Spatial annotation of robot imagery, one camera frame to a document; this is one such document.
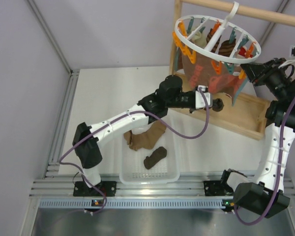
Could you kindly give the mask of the yellow clip front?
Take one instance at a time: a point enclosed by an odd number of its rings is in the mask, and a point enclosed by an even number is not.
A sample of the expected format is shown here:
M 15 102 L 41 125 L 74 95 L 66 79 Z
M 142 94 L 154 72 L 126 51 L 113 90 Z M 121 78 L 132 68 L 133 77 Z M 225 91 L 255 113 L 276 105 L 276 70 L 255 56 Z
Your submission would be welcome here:
M 242 69 L 238 75 L 239 79 L 245 79 L 246 78 L 246 73 L 245 71 Z

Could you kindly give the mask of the white round clip hanger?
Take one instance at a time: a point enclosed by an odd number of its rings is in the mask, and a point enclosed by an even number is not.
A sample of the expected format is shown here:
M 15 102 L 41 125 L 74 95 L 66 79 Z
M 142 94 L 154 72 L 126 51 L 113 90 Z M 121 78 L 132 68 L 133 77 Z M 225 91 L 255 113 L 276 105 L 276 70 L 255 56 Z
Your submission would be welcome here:
M 233 24 L 230 20 L 239 13 L 239 3 L 234 2 L 231 4 L 231 9 L 228 15 L 224 19 L 205 15 L 187 15 L 180 17 L 176 20 L 173 32 L 173 39 L 175 45 L 179 47 L 184 55 L 187 55 L 192 63 L 195 62 L 196 54 L 201 54 L 207 58 L 216 62 L 240 65 L 254 62 L 260 56 L 262 50 L 257 40 L 241 27 Z M 195 27 L 190 33 L 187 33 L 184 23 L 187 20 L 200 20 L 200 24 Z M 202 48 L 192 42 L 192 38 L 203 29 L 207 23 L 214 23 L 212 28 L 212 37 Z M 218 39 L 222 37 L 222 34 L 226 29 L 231 29 L 230 40 L 234 41 L 236 33 L 239 33 L 239 37 L 236 41 L 234 48 L 229 56 L 222 56 L 217 53 L 213 53 L 213 47 L 217 43 Z

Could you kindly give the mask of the dark brown sock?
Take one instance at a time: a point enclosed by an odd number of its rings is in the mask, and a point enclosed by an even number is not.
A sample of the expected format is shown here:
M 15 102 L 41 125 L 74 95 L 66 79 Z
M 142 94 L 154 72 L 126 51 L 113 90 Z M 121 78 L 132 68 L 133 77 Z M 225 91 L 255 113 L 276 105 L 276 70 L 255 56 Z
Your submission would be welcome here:
M 224 103 L 221 98 L 216 98 L 212 101 L 212 110 L 215 112 L 220 112 L 224 108 Z
M 159 147 L 155 151 L 153 151 L 153 153 L 150 156 L 146 156 L 146 158 L 144 159 L 144 167 L 147 170 L 150 170 L 166 156 L 167 150 L 164 147 Z

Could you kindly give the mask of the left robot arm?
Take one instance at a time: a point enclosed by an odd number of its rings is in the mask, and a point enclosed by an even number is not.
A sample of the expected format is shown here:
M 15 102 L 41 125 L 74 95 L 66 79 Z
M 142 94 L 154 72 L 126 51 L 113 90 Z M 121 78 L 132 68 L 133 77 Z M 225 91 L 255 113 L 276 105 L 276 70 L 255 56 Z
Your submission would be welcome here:
M 103 159 L 101 148 L 116 136 L 159 122 L 178 136 L 188 139 L 188 136 L 178 133 L 163 121 L 170 108 L 189 109 L 191 113 L 209 109 L 219 112 L 223 110 L 224 104 L 220 98 L 214 99 L 206 86 L 196 86 L 193 90 L 183 92 L 182 78 L 169 75 L 155 92 L 143 97 L 126 112 L 93 125 L 80 123 L 72 147 L 82 166 L 80 172 L 85 191 L 90 195 L 97 195 L 101 191 L 98 171 L 98 165 Z

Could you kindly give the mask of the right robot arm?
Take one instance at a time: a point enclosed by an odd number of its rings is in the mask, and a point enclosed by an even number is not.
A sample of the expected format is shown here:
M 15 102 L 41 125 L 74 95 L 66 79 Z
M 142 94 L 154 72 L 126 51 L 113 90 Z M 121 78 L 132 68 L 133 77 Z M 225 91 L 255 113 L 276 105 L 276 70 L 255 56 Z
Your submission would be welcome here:
M 254 86 L 266 86 L 276 98 L 265 114 L 265 143 L 253 179 L 228 169 L 219 183 L 222 193 L 233 195 L 236 215 L 242 208 L 259 215 L 250 225 L 280 213 L 290 203 L 290 198 L 284 195 L 283 178 L 295 139 L 295 79 L 285 73 L 288 67 L 294 73 L 292 63 L 285 58 L 274 58 L 265 63 L 241 65 Z

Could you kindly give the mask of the orange clip front left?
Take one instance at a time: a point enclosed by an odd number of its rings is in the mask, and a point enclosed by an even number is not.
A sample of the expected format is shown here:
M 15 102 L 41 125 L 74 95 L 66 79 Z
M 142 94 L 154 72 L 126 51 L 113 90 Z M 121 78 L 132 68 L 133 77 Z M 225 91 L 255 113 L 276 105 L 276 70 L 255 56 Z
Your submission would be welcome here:
M 212 60 L 212 61 L 211 61 L 211 65 L 212 65 L 212 67 L 213 67 L 215 73 L 216 73 L 217 75 L 221 75 L 221 73 L 222 73 L 222 68 L 223 68 L 223 66 L 222 66 L 222 61 L 215 61 L 215 60 Z

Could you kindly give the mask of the cream sock on hanger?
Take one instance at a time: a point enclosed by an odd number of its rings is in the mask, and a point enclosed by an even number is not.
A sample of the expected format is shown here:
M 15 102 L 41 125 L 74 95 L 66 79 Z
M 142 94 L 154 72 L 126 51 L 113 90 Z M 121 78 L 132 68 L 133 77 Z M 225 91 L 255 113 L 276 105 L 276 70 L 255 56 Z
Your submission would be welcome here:
M 202 32 L 197 31 L 191 38 L 191 42 L 200 48 L 204 48 L 207 45 L 206 36 Z

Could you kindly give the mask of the red white sock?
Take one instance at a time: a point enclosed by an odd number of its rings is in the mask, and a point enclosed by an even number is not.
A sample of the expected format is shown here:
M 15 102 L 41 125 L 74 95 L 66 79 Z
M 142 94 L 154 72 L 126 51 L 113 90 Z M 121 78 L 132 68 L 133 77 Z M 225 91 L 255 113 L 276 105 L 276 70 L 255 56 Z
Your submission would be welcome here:
M 242 46 L 242 47 L 240 47 L 239 52 L 236 57 L 241 58 L 241 59 L 252 58 L 253 51 L 254 51 L 254 49 L 247 48 L 246 46 Z

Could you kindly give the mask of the brown printed cloth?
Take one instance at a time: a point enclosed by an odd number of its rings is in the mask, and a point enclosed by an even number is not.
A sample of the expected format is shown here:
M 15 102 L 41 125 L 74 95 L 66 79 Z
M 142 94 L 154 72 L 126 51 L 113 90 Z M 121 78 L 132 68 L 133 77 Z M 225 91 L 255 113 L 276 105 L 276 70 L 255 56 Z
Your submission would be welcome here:
M 192 64 L 188 56 L 183 55 L 181 50 L 177 51 L 178 59 L 175 62 L 175 70 L 183 70 L 187 80 L 194 88 L 198 85 L 208 87 L 212 94 L 226 93 L 233 97 L 236 90 L 242 83 L 242 79 L 238 75 L 231 75 L 228 73 L 224 64 L 222 64 L 222 73 L 217 75 L 211 65 L 211 59 L 201 54 L 197 54 L 196 63 Z

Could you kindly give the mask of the striped brown sock right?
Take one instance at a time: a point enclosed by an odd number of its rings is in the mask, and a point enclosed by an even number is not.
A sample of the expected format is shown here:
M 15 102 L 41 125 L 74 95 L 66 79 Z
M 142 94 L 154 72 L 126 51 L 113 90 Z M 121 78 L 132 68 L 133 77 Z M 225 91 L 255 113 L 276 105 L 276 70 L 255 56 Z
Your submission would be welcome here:
M 232 42 L 230 42 L 229 40 L 222 42 L 222 44 L 219 48 L 218 54 L 225 56 L 225 57 L 229 57 L 231 55 L 235 45 L 236 45 L 235 40 Z

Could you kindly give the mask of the striped brown sock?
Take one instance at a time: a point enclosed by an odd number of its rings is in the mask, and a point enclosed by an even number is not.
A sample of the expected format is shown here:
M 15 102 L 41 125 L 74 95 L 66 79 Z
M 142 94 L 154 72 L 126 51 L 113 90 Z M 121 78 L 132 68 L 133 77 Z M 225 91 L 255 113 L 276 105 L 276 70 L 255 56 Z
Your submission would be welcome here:
M 221 34 L 222 30 L 211 28 L 206 37 L 207 45 L 205 46 L 205 50 L 215 53 L 220 43 Z
M 225 56 L 225 57 L 229 57 L 231 55 L 235 45 L 236 45 L 235 40 L 232 42 L 230 42 L 229 40 L 222 42 L 222 44 L 219 48 L 218 54 Z

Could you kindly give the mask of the wooden hanging rack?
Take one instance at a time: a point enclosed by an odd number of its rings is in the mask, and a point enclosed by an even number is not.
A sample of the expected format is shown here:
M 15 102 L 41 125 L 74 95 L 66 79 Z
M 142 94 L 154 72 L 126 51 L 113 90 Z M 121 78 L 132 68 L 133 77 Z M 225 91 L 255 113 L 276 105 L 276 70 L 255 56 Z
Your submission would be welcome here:
M 239 7 L 239 14 L 295 27 L 293 15 L 243 5 Z M 207 120 L 213 125 L 255 140 L 261 140 L 265 136 L 266 127 L 271 121 L 277 120 L 279 115 L 284 115 L 278 101 L 269 102 L 243 92 L 238 95 L 235 105 L 232 105 L 232 100 L 223 93 L 215 94 L 213 98 L 217 100 L 217 107 L 211 107 L 209 110 L 190 112 L 187 108 L 176 108 L 175 111 L 199 120 Z

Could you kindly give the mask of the striped brown sock left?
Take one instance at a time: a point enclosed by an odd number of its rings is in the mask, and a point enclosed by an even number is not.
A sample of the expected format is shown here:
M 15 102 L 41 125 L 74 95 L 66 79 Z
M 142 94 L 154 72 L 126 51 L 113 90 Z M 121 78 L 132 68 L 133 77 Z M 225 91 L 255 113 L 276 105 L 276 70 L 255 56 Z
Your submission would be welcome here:
M 207 45 L 205 46 L 205 50 L 215 53 L 220 43 L 221 34 L 222 30 L 211 28 L 206 37 Z

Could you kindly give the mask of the tan sock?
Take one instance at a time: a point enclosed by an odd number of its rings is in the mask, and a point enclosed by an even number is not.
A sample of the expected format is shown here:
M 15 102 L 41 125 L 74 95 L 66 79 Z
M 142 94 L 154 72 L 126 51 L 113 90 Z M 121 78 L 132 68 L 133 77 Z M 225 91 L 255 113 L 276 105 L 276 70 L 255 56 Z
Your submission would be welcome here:
M 123 134 L 128 147 L 134 151 L 138 151 L 142 148 L 151 150 L 155 144 L 165 133 L 167 127 L 161 122 L 154 122 L 152 126 L 141 134 L 133 134 L 132 131 L 127 131 Z

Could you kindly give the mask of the white plastic basket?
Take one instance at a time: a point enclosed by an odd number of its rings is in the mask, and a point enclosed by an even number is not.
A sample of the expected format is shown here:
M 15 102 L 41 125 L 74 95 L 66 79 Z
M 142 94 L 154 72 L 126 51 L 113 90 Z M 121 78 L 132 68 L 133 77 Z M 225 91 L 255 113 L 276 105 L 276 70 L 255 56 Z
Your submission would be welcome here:
M 152 124 L 144 125 L 139 128 L 132 129 L 131 131 L 133 134 L 141 134 L 146 132 Z M 168 127 L 151 150 L 142 148 L 138 151 L 134 151 L 130 149 L 123 137 L 123 134 L 120 141 L 121 151 L 119 155 L 121 157 L 121 167 L 119 178 L 122 183 L 128 185 L 165 184 L 178 180 L 180 176 L 180 146 L 177 142 L 175 134 Z M 167 150 L 167 156 L 159 161 L 150 170 L 147 170 L 144 167 L 144 159 L 146 156 L 150 156 L 153 151 L 159 147 L 164 147 Z

